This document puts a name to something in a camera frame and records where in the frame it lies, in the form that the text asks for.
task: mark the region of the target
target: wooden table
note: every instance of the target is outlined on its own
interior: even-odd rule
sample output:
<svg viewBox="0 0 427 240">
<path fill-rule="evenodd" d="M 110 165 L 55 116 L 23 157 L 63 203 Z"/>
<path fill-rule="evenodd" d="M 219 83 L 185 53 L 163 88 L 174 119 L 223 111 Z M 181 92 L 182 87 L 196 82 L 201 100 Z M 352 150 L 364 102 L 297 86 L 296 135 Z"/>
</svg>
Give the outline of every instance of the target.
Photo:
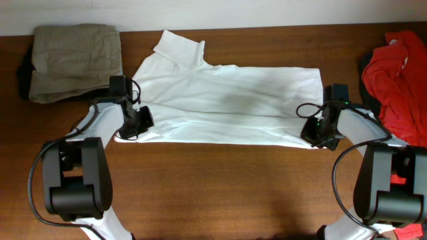
<svg viewBox="0 0 427 240">
<path fill-rule="evenodd" d="M 212 65 L 317 67 L 323 84 L 345 83 L 359 102 L 357 61 L 384 45 L 384 33 L 411 29 L 427 40 L 427 23 L 325 25 L 174 31 L 206 41 Z M 123 70 L 132 76 L 153 53 L 161 32 L 121 33 Z M 0 239 L 85 239 L 78 229 L 50 227 L 29 209 L 27 177 L 41 145 L 67 133 L 87 103 L 40 105 L 20 100 L 15 71 L 31 36 L 0 37 Z M 330 183 L 337 151 L 289 147 L 181 143 L 122 144 L 106 149 L 113 207 L 137 239 L 256 239 L 314 233 L 343 214 Z M 340 165 L 338 187 L 346 206 L 361 155 Z M 34 195 L 40 212 L 41 168 Z"/>
</svg>

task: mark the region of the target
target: white t-shirt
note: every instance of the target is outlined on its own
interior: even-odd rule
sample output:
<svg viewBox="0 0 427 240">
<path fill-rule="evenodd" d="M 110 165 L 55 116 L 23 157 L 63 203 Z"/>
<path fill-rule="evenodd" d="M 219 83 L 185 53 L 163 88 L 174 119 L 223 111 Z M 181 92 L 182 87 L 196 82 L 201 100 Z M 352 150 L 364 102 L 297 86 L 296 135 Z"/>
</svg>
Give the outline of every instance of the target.
<svg viewBox="0 0 427 240">
<path fill-rule="evenodd" d="M 319 69 L 212 66 L 203 60 L 204 47 L 204 41 L 163 32 L 155 53 L 133 76 L 141 106 L 150 108 L 155 124 L 137 142 L 311 148 L 300 138 L 306 120 L 295 110 L 302 103 L 322 104 Z"/>
</svg>

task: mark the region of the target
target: red cloth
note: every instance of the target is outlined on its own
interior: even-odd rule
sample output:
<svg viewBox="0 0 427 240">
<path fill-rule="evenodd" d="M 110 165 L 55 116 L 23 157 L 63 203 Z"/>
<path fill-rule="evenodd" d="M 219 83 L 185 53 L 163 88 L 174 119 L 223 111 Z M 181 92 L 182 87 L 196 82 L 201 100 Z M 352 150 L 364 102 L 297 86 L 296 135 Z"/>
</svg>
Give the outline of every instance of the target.
<svg viewBox="0 0 427 240">
<path fill-rule="evenodd" d="M 427 147 L 427 49 L 412 31 L 387 33 L 386 40 L 389 45 L 374 50 L 362 80 L 381 102 L 382 124 L 410 145 Z M 392 182 L 403 179 L 392 178 Z M 395 233 L 399 240 L 423 234 L 420 224 Z"/>
</svg>

